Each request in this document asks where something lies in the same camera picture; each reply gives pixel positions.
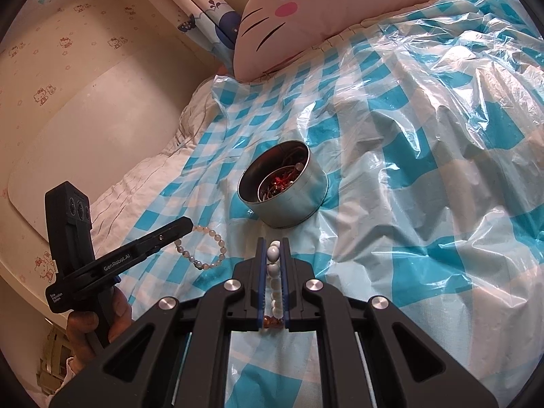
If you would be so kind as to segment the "person's left hand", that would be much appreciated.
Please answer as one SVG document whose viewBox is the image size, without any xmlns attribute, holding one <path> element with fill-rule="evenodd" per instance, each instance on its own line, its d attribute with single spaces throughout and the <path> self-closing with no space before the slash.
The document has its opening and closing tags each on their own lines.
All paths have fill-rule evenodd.
<svg viewBox="0 0 544 408">
<path fill-rule="evenodd" d="M 108 339 L 111 343 L 132 324 L 132 308 L 123 292 L 114 287 L 113 293 L 114 322 L 109 330 Z M 72 311 L 67 319 L 66 333 L 72 346 L 73 358 L 70 368 L 78 374 L 95 357 L 86 335 L 93 333 L 99 325 L 99 318 L 94 312 Z"/>
</svg>

